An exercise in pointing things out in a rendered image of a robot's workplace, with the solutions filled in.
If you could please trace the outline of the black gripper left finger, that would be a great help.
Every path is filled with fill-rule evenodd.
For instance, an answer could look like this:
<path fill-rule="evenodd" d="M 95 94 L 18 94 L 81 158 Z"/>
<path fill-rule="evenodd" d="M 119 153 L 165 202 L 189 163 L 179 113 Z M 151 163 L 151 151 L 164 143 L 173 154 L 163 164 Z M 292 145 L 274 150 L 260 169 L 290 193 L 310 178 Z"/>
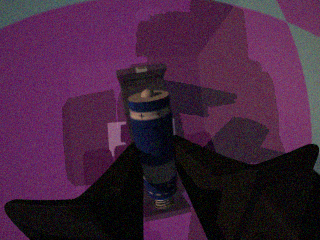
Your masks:
<path fill-rule="evenodd" d="M 144 240 L 143 189 L 139 147 L 132 141 L 76 199 L 15 199 L 4 211 L 28 239 Z"/>

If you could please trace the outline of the blue and silver battery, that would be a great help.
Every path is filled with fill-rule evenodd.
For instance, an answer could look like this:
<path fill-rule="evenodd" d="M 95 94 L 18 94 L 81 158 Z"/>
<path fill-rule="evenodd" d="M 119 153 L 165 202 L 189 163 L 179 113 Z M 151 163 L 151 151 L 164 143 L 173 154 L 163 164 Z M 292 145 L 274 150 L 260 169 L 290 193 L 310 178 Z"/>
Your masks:
<path fill-rule="evenodd" d="M 128 104 L 147 193 L 155 200 L 171 199 L 176 193 L 177 168 L 169 93 L 145 89 L 129 96 Z"/>

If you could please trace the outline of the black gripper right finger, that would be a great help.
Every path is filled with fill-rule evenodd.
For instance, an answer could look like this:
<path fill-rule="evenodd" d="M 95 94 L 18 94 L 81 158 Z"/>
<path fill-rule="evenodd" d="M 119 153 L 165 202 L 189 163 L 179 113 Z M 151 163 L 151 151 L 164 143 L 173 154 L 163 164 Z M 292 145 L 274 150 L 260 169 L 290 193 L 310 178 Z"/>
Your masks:
<path fill-rule="evenodd" d="M 240 240 L 260 195 L 316 163 L 319 147 L 304 147 L 259 164 L 241 163 L 173 136 L 181 183 L 208 240 Z"/>

